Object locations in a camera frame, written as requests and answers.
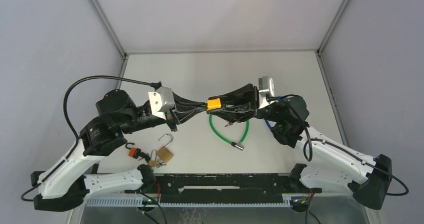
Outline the yellow tag padlock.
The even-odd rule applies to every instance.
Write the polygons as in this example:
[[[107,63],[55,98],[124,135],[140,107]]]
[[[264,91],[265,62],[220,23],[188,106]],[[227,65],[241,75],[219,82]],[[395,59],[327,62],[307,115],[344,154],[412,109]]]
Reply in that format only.
[[[206,112],[212,112],[217,110],[222,110],[223,108],[226,108],[228,104],[224,103],[224,101],[221,98],[214,98],[209,99],[206,102]]]

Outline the blue cable lock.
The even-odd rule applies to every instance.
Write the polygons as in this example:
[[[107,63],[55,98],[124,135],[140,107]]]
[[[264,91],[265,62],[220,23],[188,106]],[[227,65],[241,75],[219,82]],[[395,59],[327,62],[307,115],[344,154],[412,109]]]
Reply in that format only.
[[[293,95],[277,96],[276,98],[278,98],[278,99],[283,99],[283,100],[285,100],[285,101],[288,101],[291,97],[293,97]],[[272,126],[271,126],[271,124],[270,124],[269,120],[265,120],[265,123],[266,123],[266,125],[267,125],[267,127],[268,127],[269,129],[271,129],[271,128],[272,128]]]

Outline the green cable lock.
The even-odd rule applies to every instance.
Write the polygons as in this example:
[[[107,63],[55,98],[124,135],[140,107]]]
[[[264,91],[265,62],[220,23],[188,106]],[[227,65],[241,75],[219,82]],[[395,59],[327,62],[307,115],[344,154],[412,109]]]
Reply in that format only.
[[[211,128],[211,130],[213,131],[213,133],[218,137],[218,138],[220,138],[222,141],[224,141],[225,143],[227,143],[227,144],[230,144],[232,147],[234,147],[234,148],[236,148],[236,149],[238,149],[238,150],[240,150],[240,151],[243,151],[244,149],[245,149],[245,147],[244,147],[244,145],[243,145],[243,142],[244,142],[244,140],[246,139],[246,137],[247,137],[247,135],[248,135],[248,133],[249,133],[249,129],[250,129],[250,122],[249,121],[246,121],[246,123],[245,123],[245,129],[244,129],[244,132],[243,132],[243,135],[242,135],[242,137],[240,138],[240,140],[238,141],[238,142],[233,142],[233,141],[230,141],[229,139],[227,139],[225,136],[223,136],[216,128],[215,128],[215,126],[214,126],[214,123],[213,123],[213,115],[209,115],[208,116],[208,123],[209,123],[209,126],[210,126],[210,128]]]

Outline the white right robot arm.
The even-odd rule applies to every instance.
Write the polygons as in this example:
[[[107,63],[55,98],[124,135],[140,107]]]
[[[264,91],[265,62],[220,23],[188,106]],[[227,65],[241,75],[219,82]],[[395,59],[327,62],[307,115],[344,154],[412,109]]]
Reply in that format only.
[[[380,210],[392,182],[392,160],[384,154],[376,157],[358,152],[328,138],[307,121],[309,111],[299,95],[274,97],[252,84],[233,92],[213,96],[206,102],[206,112],[230,123],[252,118],[274,122],[270,131],[282,145],[303,152],[308,162],[317,156],[329,161],[341,176],[320,177],[307,174],[306,164],[297,164],[289,178],[295,192],[305,188],[339,189],[352,194],[363,206]]]

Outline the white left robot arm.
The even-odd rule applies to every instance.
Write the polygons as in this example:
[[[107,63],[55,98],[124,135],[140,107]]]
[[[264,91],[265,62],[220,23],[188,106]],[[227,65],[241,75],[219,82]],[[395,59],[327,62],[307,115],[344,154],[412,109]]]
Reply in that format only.
[[[38,194],[33,198],[37,211],[65,212],[92,196],[126,190],[145,193],[156,187],[148,164],[114,174],[88,174],[94,164],[127,144],[126,134],[166,124],[172,131],[192,116],[204,112],[207,104],[184,99],[169,88],[149,93],[149,101],[137,106],[122,89],[108,92],[96,103],[98,116],[77,135],[66,154],[47,171],[33,172],[31,184]]]

